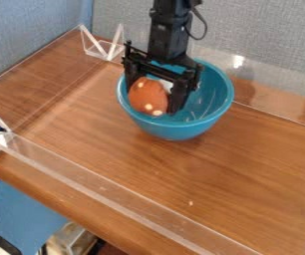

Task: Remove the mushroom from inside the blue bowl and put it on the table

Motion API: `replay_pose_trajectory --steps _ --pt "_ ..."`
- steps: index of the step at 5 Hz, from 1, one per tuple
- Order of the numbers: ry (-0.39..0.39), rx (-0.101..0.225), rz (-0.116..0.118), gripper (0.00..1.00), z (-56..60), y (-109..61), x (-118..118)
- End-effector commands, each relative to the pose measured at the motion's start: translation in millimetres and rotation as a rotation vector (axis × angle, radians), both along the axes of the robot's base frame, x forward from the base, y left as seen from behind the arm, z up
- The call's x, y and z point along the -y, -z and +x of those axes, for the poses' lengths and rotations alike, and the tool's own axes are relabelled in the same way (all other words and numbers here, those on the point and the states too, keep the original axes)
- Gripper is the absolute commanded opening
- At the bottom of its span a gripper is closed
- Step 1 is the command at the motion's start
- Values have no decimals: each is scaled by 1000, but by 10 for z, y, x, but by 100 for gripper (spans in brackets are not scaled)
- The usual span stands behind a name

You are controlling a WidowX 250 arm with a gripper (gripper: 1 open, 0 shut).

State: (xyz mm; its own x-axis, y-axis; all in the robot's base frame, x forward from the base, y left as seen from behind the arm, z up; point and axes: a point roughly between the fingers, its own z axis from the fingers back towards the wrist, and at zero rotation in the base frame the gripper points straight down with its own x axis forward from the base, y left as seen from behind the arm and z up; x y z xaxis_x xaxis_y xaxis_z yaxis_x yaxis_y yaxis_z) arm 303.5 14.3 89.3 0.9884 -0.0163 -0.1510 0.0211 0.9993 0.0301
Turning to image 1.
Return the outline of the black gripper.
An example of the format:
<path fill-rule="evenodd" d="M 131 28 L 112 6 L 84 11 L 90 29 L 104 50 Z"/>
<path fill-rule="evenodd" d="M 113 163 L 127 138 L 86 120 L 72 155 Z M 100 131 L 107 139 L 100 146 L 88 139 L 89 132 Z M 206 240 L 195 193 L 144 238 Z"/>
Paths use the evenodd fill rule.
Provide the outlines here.
<path fill-rule="evenodd" d="M 145 51 L 132 45 L 132 41 L 124 43 L 125 55 L 123 56 L 123 65 L 125 69 L 127 91 L 135 81 L 147 74 L 173 82 L 168 96 L 167 112 L 173 115 L 181 110 L 189 93 L 197 88 L 203 64 L 196 62 L 187 54 L 180 54 L 169 60 L 152 56 Z M 177 76 L 189 72 L 188 79 Z"/>

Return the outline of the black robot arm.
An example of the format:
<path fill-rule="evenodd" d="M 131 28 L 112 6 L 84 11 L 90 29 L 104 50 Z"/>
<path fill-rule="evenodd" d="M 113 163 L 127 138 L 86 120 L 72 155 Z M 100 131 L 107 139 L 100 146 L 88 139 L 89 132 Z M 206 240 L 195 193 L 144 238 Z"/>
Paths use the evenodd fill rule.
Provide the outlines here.
<path fill-rule="evenodd" d="M 201 0 L 153 0 L 148 50 L 144 52 L 131 40 L 125 41 L 127 91 L 147 74 L 172 82 L 167 106 L 171 115 L 183 109 L 203 72 L 203 65 L 187 55 L 188 39 L 201 40 L 207 33 L 207 23 L 196 9 L 200 4 Z"/>

